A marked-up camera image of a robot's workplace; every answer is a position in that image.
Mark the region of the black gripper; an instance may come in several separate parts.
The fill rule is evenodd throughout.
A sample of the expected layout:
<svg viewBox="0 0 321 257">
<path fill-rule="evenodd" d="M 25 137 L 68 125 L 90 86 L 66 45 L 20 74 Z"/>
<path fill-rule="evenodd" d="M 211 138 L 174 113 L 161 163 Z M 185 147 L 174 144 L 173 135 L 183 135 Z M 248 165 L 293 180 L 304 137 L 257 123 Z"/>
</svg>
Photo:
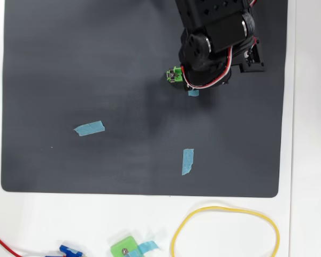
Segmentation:
<svg viewBox="0 0 321 257">
<path fill-rule="evenodd" d="M 180 75 L 187 90 L 228 83 L 231 68 L 258 72 L 258 37 L 253 28 L 184 30 L 179 50 Z"/>
</svg>

